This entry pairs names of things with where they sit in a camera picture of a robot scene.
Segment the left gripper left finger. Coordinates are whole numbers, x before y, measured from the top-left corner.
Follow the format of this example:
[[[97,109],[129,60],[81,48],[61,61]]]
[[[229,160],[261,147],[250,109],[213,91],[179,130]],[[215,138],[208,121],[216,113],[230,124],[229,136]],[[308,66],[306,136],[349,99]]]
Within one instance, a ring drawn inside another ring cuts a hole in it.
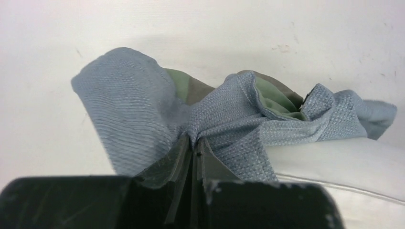
[[[0,195],[3,229],[186,229],[192,160],[182,136],[136,176],[21,177]]]

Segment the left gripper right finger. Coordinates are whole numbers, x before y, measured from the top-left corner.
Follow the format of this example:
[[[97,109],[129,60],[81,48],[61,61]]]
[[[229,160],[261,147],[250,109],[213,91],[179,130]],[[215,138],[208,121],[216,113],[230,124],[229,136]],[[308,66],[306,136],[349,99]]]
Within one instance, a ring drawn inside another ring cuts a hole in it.
[[[193,155],[193,226],[196,229],[342,229],[331,195],[302,182],[239,179],[202,138]]]

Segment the patchwork and blue pillowcase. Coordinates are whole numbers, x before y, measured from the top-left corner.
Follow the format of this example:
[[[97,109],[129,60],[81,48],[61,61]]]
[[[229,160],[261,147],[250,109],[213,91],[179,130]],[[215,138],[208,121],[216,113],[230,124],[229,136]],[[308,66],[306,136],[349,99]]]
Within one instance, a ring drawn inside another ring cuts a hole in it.
[[[192,102],[195,79],[165,69],[130,48],[116,48],[72,81],[117,174],[135,176],[164,157],[181,137],[205,138],[238,177],[277,177],[267,146],[367,137],[378,139],[397,108],[352,90],[321,84],[306,98],[280,90],[253,71],[229,75]]]

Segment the cream white pillow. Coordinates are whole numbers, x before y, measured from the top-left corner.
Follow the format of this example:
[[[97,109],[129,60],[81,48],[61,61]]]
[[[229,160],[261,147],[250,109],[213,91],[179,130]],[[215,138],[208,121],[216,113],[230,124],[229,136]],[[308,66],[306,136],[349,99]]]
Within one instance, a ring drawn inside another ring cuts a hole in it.
[[[348,229],[405,226],[405,152],[368,138],[269,146],[280,181],[322,185]]]

